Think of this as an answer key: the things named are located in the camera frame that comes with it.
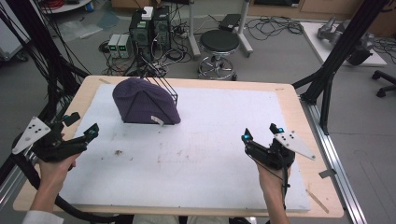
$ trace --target black metal wire frame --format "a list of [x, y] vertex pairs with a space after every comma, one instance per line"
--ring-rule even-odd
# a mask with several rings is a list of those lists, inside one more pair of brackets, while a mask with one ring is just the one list
[[175, 91], [175, 89], [173, 89], [171, 84], [169, 84], [169, 82], [166, 80], [166, 78], [154, 77], [152, 80], [154, 80], [154, 82], [157, 83], [158, 86], [165, 88], [169, 92], [171, 97], [173, 98], [175, 105], [177, 105], [177, 99], [178, 99], [177, 92]]
[[301, 95], [301, 100], [311, 105], [317, 103], [318, 97], [323, 92], [319, 124], [326, 134], [329, 134], [327, 125], [332, 94], [332, 80], [344, 60], [352, 53], [355, 45], [388, 1], [365, 0], [319, 70], [311, 76], [292, 84], [294, 89], [298, 89], [311, 82], [308, 90]]

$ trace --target hand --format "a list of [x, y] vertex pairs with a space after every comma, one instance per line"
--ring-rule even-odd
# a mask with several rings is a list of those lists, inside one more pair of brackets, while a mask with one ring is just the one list
[[31, 210], [52, 212], [55, 199], [64, 186], [67, 171], [70, 166], [76, 166], [76, 158], [79, 155], [73, 155], [60, 162], [39, 160], [41, 182], [30, 208]]
[[257, 168], [259, 169], [260, 187], [262, 187], [271, 224], [289, 224], [289, 219], [283, 207], [283, 170], [270, 169], [258, 163]]
[[256, 161], [259, 170], [260, 187], [264, 194], [282, 193], [283, 170], [274, 170]]

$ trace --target stool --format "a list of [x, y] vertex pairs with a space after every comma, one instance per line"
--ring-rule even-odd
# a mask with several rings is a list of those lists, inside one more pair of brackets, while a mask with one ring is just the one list
[[199, 77], [224, 79], [232, 76], [236, 80], [233, 64], [225, 56], [233, 54], [239, 47], [239, 39], [231, 32], [212, 30], [205, 32], [200, 38], [201, 49], [212, 56], [205, 57], [199, 64]]

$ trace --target cabinet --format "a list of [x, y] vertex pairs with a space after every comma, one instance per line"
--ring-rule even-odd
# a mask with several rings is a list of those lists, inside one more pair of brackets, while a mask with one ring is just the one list
[[362, 0], [304, 0], [301, 12], [352, 15]]
[[297, 7], [255, 5], [251, 1], [250, 16], [283, 16], [293, 19], [325, 20], [335, 16], [337, 20], [352, 18], [363, 0], [300, 0]]
[[389, 1], [369, 28], [369, 32], [379, 37], [396, 36], [396, 1]]

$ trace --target gray floor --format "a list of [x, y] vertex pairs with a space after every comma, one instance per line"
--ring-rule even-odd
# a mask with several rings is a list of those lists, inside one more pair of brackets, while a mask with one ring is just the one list
[[[85, 25], [96, 24], [106, 16], [104, 8], [94, 13], [83, 10], [66, 13], [57, 18], [59, 22], [80, 20]], [[201, 19], [197, 24], [207, 20]], [[111, 36], [128, 29], [127, 20], [116, 20], [116, 26], [108, 26], [103, 32], [88, 39], [68, 42], [68, 46], [93, 74], [106, 69], [106, 60], [98, 46]], [[249, 58], [242, 50], [231, 55], [238, 74], [238, 81], [293, 83], [320, 68], [320, 61], [304, 35], [284, 32], [265, 41], [246, 37], [254, 49]], [[388, 55], [381, 54], [389, 65], [380, 68], [396, 76], [396, 65]], [[197, 78], [198, 61], [170, 66], [168, 77]], [[355, 191], [368, 223], [396, 223], [396, 91], [385, 98], [375, 96], [379, 88], [388, 86], [383, 79], [371, 79], [375, 67], [342, 66], [332, 87], [329, 131], [344, 165], [350, 184]], [[10, 62], [0, 68], [2, 163], [10, 153], [15, 136], [22, 132], [32, 116], [37, 115], [46, 103], [46, 85], [32, 61]], [[297, 90], [303, 93], [306, 87]], [[0, 213], [0, 223], [18, 223], [24, 216], [15, 212], [11, 197]], [[65, 223], [85, 223], [68, 215]], [[342, 218], [292, 218], [292, 223], [350, 223], [347, 215]]]

